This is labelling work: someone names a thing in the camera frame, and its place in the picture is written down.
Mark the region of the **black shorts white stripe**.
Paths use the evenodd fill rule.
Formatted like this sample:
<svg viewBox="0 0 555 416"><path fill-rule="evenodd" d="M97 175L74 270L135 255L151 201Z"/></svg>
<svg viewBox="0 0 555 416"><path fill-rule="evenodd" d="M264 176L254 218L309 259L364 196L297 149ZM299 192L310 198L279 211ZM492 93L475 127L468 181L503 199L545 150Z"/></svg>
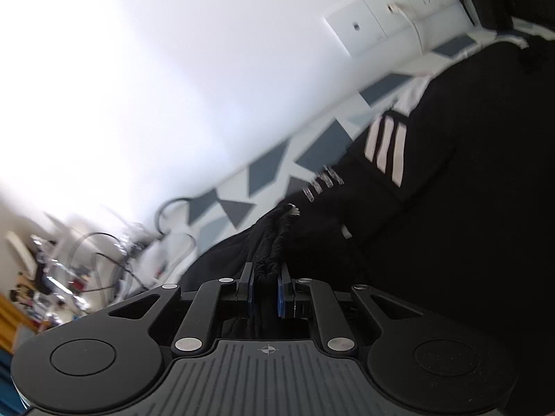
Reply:
<svg viewBox="0 0 555 416"><path fill-rule="evenodd" d="M502 38L455 62L338 161L181 276L244 264L367 285L498 334L518 382L509 415L554 410L554 43Z"/></svg>

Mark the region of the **geometric patterned bed sheet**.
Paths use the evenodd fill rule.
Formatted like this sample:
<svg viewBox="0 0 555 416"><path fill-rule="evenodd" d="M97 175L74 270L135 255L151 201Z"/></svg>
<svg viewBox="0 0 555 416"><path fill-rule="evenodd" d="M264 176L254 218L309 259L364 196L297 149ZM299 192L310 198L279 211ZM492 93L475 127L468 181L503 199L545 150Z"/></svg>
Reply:
<svg viewBox="0 0 555 416"><path fill-rule="evenodd" d="M354 93L223 183L168 204L159 216L161 228L168 232L158 256L162 270L182 272L284 197L309 187L378 115L415 96L426 80L482 46L477 33L452 38Z"/></svg>

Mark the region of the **white wall socket panel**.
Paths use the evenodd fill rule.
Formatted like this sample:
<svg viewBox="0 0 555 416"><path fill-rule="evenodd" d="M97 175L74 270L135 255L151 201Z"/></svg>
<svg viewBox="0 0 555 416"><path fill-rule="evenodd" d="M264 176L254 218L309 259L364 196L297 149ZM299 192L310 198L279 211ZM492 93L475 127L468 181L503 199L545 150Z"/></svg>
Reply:
<svg viewBox="0 0 555 416"><path fill-rule="evenodd" d="M352 57L397 33L411 29L420 50L424 40L418 22L457 0L354 0L325 16L325 22Z"/></svg>

